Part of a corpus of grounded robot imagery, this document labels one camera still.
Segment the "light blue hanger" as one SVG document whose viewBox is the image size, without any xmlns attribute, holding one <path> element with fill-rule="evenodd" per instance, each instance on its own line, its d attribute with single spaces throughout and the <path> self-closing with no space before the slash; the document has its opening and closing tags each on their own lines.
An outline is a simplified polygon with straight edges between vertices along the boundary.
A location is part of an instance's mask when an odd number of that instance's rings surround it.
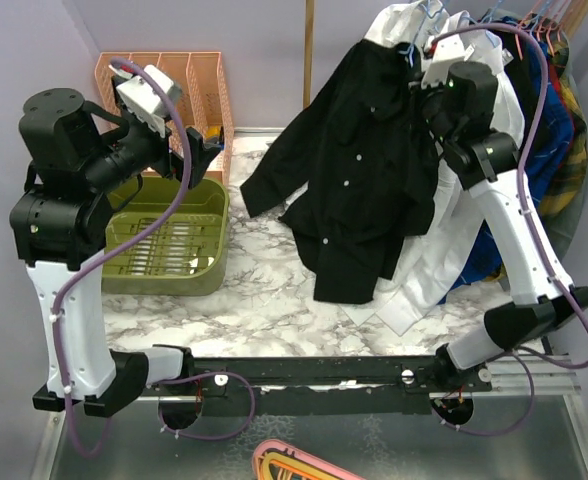
<svg viewBox="0 0 588 480">
<path fill-rule="evenodd" d="M 410 68 L 414 68 L 420 64 L 421 52 L 424 45 L 424 35 L 418 30 L 411 40 L 403 43 L 398 50 Z"/>
</svg>

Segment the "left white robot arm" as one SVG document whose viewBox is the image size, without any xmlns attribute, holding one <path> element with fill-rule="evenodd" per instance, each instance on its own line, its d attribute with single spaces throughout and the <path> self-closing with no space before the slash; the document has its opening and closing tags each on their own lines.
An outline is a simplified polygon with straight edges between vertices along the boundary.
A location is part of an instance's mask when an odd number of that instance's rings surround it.
<svg viewBox="0 0 588 480">
<path fill-rule="evenodd" d="M 30 97 L 19 122 L 30 153 L 23 193 L 9 215 L 18 257 L 41 309 L 49 358 L 35 408 L 60 412 L 82 403 L 108 418 L 162 383 L 180 395 L 194 385 L 190 351 L 156 345 L 118 353 L 108 347 L 101 300 L 106 229 L 116 215 L 110 194 L 146 169 L 198 184 L 217 145 L 194 129 L 183 137 L 188 155 L 174 152 L 170 130 L 154 131 L 128 111 L 112 114 L 70 88 Z"/>
</svg>

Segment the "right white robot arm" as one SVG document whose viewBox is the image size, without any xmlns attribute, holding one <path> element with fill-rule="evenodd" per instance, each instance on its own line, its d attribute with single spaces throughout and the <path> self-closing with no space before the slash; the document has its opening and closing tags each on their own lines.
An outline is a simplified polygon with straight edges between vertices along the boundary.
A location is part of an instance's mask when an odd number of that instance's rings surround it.
<svg viewBox="0 0 588 480">
<path fill-rule="evenodd" d="M 457 61 L 429 91 L 422 115 L 473 205 L 490 229 L 510 282 L 511 302 L 488 310 L 481 326 L 436 350 L 417 374 L 455 391 L 485 362 L 565 325 L 588 307 L 588 287 L 575 286 L 558 261 L 526 187 L 518 147 L 492 128 L 498 80 L 489 66 Z"/>
</svg>

